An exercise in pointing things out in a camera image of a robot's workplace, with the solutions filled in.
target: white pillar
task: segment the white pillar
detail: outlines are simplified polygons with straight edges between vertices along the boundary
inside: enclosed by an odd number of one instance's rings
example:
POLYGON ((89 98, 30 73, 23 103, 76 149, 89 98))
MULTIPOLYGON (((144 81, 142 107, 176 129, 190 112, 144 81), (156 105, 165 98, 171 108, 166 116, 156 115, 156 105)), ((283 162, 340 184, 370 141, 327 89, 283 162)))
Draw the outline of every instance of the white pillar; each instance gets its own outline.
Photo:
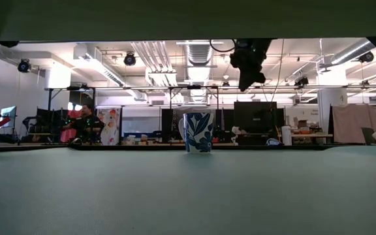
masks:
MULTIPOLYGON (((346 70, 341 66, 329 68, 330 72, 319 73, 317 81, 319 85, 347 85, 346 70)), ((330 106, 347 104, 346 88, 320 89, 317 93, 319 104, 320 127, 323 132, 328 132, 330 106)))
MULTIPOLYGON (((53 68, 46 70, 46 87, 48 88, 66 88, 71 85, 71 70, 63 65, 55 64, 53 68)), ((52 99, 53 110, 59 110, 60 108, 68 108, 69 103, 69 91, 61 91, 52 99)))

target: blue floral cup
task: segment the blue floral cup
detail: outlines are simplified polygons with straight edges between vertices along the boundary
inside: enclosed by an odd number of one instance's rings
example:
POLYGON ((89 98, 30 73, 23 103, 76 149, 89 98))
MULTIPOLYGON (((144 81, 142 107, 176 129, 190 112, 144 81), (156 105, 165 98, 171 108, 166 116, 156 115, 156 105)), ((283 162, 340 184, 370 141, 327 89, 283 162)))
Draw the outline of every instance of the blue floral cup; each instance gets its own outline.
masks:
POLYGON ((184 114, 179 130, 188 153, 209 153, 212 150, 214 115, 209 113, 184 114))

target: anime poster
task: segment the anime poster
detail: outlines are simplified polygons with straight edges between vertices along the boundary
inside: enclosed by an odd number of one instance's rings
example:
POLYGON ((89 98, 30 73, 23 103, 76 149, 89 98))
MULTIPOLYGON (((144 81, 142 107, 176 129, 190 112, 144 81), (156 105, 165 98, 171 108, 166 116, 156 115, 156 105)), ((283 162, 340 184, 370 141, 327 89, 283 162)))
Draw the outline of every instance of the anime poster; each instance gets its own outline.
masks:
POLYGON ((101 142, 105 146, 118 144, 120 112, 120 108, 98 109, 98 118, 105 124, 101 132, 101 142))

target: green table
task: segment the green table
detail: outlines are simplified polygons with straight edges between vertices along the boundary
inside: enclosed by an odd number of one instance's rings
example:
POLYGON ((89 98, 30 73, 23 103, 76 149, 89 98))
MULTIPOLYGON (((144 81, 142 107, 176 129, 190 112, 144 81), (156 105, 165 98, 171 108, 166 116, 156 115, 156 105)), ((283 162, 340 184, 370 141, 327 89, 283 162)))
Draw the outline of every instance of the green table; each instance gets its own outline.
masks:
POLYGON ((0 234, 376 234, 376 146, 4 152, 0 234))

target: computer monitor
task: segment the computer monitor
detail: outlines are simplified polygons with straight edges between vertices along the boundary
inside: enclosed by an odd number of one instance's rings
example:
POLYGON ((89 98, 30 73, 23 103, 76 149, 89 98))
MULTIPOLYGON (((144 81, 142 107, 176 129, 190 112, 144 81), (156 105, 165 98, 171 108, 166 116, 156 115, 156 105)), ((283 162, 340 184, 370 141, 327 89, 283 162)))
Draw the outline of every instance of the computer monitor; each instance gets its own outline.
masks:
POLYGON ((249 133, 268 133, 276 125, 276 102, 235 102, 234 126, 249 133))
POLYGON ((0 128, 15 128, 16 125, 16 113, 17 113, 17 106, 12 106, 8 108, 1 109, 1 117, 0 121, 2 121, 4 118, 10 118, 10 121, 1 126, 0 128))

